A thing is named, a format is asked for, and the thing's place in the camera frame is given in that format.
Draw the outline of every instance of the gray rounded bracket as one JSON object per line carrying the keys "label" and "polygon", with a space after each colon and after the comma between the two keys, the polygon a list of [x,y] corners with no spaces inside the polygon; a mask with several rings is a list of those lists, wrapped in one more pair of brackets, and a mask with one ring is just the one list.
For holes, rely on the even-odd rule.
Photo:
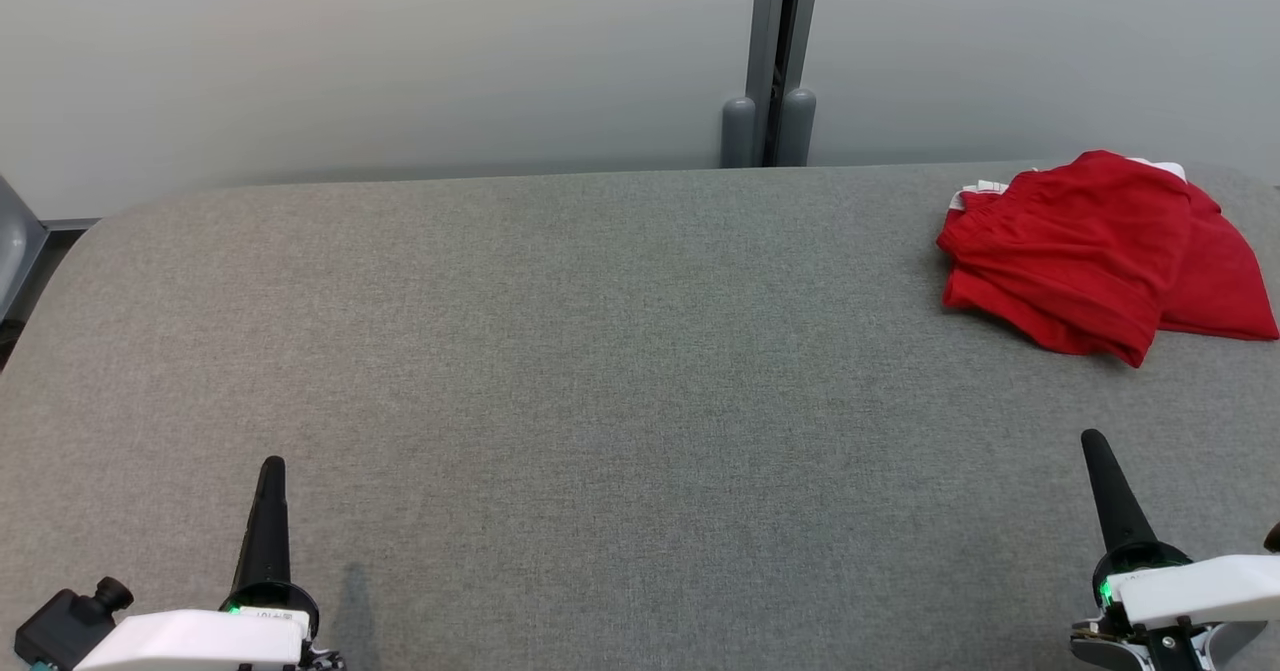
{"label": "gray rounded bracket", "polygon": [[755,101],[749,97],[730,99],[721,114],[721,168],[754,166]]}
{"label": "gray rounded bracket", "polygon": [[778,166],[808,166],[809,138],[813,138],[813,118],[818,111],[818,97],[806,88],[796,88],[782,97],[778,111]]}

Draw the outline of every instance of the white partition panel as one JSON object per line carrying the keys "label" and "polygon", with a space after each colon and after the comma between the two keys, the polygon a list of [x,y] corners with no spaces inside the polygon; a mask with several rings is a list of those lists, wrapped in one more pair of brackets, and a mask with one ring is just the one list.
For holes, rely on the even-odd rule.
{"label": "white partition panel", "polygon": [[1280,183],[1280,0],[817,0],[809,163],[1108,147]]}
{"label": "white partition panel", "polygon": [[42,219],[311,179],[714,166],[751,0],[0,0]]}

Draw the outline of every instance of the folded red shorts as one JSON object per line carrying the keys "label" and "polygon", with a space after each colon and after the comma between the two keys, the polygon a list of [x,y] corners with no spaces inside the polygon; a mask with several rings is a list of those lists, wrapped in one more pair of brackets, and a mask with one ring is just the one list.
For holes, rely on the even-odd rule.
{"label": "folded red shorts", "polygon": [[1248,243],[1170,170],[1084,152],[1002,193],[960,193],[938,246],[943,305],[1010,320],[1046,348],[1139,366],[1157,328],[1244,339],[1277,330]]}

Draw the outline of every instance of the gray plastic object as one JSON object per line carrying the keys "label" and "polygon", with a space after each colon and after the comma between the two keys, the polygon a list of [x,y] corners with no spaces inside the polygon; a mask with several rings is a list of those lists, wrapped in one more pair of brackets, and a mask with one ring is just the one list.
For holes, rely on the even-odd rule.
{"label": "gray plastic object", "polygon": [[818,110],[818,97],[806,88],[796,88],[782,97],[778,114],[778,166],[808,166],[809,138],[813,137],[813,118]]}
{"label": "gray plastic object", "polygon": [[0,319],[9,314],[13,300],[31,271],[49,232],[18,198],[0,175]]}
{"label": "gray plastic object", "polygon": [[755,166],[755,101],[749,97],[731,99],[721,114],[721,168],[746,169]]}

